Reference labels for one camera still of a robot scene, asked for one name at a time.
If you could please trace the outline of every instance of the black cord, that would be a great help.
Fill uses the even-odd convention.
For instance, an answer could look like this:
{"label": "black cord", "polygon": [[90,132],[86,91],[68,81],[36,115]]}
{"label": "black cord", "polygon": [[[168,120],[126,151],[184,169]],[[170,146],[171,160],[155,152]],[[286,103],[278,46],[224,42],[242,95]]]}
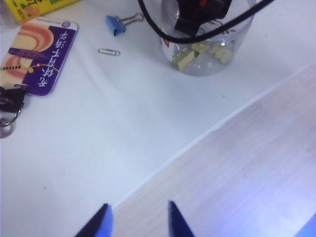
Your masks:
{"label": "black cord", "polygon": [[176,38],[169,36],[165,34],[152,20],[150,17],[146,6],[144,4],[143,0],[138,0],[139,6],[144,14],[145,19],[147,20],[148,24],[152,27],[152,29],[163,39],[168,40],[170,42],[174,43],[196,43],[200,42],[206,39],[209,39],[211,37],[214,37],[216,35],[219,35],[220,33],[230,29],[231,27],[234,27],[235,25],[239,24],[240,22],[246,20],[247,18],[251,17],[252,15],[256,14],[258,11],[262,10],[264,7],[272,3],[274,0],[262,0],[258,4],[254,5],[252,8],[250,8],[248,11],[244,12],[240,16],[236,17],[235,19],[227,22],[226,24],[216,28],[213,31],[210,31],[206,34],[203,34],[201,36],[191,37],[191,38]]}

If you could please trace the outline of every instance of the wood grain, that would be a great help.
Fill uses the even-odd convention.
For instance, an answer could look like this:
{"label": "wood grain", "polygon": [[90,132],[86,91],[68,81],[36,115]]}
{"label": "wood grain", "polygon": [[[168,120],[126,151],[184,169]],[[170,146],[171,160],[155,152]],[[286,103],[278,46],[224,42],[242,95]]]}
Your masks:
{"label": "wood grain", "polygon": [[316,212],[316,65],[205,136],[116,206],[114,236],[168,236],[169,199],[197,237],[294,236]]}

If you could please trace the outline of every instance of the white desk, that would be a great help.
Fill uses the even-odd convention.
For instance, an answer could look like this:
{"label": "white desk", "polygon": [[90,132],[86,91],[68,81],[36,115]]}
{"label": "white desk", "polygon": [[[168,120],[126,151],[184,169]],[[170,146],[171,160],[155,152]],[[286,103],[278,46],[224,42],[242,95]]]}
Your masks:
{"label": "white desk", "polygon": [[[147,4],[157,18],[159,2]],[[315,61],[315,10],[314,0],[276,1],[255,17],[229,68],[201,78],[168,65],[145,22],[111,36],[105,15],[132,15],[136,1],[81,0],[47,14],[78,22],[79,32],[53,93],[27,97],[1,141],[2,236],[73,236],[102,203],[118,204],[223,118]],[[19,26],[1,30],[6,52]]]}

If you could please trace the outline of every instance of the purple card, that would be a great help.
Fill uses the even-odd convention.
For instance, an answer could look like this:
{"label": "purple card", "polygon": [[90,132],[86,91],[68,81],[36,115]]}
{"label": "purple card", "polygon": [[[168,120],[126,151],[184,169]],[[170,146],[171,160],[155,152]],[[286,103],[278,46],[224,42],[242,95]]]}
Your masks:
{"label": "purple card", "polygon": [[38,17],[24,23],[1,65],[1,86],[27,85],[31,95],[48,95],[60,73],[78,26]]}

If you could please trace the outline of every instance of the plastic container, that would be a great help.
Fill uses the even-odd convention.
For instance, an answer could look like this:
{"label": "plastic container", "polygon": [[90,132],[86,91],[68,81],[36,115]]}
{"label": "plastic container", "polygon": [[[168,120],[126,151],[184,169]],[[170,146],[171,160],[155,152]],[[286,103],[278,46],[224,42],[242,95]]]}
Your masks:
{"label": "plastic container", "polygon": [[[256,0],[233,0],[224,19],[201,25],[197,35],[202,35],[225,24],[255,4]],[[174,29],[179,17],[177,0],[162,0],[161,15],[161,30],[166,34],[178,38],[189,37]],[[220,35],[195,44],[176,44],[160,38],[161,49],[167,60],[181,72],[193,76],[211,75],[230,64],[249,30],[252,20],[253,16]]]}

